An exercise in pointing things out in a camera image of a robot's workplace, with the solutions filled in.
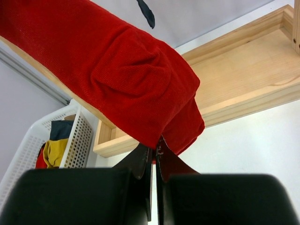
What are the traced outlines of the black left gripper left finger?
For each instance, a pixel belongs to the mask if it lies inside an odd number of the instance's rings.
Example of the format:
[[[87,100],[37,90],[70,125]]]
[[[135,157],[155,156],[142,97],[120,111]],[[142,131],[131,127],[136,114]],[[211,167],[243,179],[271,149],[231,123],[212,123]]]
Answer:
[[[139,144],[113,167],[33,169],[9,194],[3,225],[145,225],[152,149]]]

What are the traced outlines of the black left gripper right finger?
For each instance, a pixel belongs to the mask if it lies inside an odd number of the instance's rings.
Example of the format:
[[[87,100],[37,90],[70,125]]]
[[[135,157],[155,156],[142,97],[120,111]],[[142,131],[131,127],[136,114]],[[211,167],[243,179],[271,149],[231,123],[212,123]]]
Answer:
[[[156,148],[161,225],[297,225],[284,186],[269,174],[200,174],[164,140]]]

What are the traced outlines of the yellow sock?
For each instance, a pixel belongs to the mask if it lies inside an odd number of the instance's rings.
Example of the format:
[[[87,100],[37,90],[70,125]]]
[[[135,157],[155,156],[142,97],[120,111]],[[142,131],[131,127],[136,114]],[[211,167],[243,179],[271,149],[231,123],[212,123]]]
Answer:
[[[59,167],[68,143],[68,138],[45,143],[43,159],[47,168]]]

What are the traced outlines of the red sock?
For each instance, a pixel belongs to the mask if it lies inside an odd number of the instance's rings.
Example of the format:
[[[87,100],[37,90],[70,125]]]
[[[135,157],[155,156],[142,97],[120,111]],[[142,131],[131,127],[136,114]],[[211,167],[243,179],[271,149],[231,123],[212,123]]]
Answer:
[[[3,0],[0,34],[148,147],[180,154],[205,128],[188,63],[89,0]]]

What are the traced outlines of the pile of socks in basket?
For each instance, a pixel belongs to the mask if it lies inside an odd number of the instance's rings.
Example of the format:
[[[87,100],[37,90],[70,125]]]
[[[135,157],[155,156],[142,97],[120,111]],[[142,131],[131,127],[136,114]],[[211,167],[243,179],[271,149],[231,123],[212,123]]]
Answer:
[[[35,164],[36,169],[59,168],[73,123],[73,120],[51,122],[50,138],[39,150]]]

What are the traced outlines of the wooden hanger rack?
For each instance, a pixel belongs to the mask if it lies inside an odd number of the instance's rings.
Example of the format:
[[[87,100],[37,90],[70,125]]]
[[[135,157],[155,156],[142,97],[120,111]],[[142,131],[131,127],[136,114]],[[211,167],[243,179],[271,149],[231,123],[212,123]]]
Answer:
[[[195,102],[205,127],[300,98],[299,11],[286,5],[179,54],[200,80]],[[100,119],[95,153],[107,158],[130,151],[139,143],[24,50],[2,36],[0,39]]]

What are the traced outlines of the white plastic basket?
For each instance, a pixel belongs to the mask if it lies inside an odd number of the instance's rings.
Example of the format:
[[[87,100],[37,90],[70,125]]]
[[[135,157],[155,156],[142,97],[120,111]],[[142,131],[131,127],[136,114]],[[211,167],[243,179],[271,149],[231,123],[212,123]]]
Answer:
[[[51,122],[75,115],[60,168],[83,168],[88,162],[94,136],[96,117],[81,105],[69,105],[37,120],[28,129],[0,182],[0,208],[2,209],[17,180],[27,170],[34,169],[38,153],[50,139]]]

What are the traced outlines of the dark navy sock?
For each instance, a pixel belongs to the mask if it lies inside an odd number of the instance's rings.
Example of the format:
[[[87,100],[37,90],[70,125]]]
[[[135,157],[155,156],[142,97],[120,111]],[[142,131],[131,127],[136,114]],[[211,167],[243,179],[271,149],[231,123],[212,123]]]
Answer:
[[[154,29],[155,27],[155,16],[149,6],[144,2],[144,0],[137,0],[138,6],[146,18],[148,25]]]

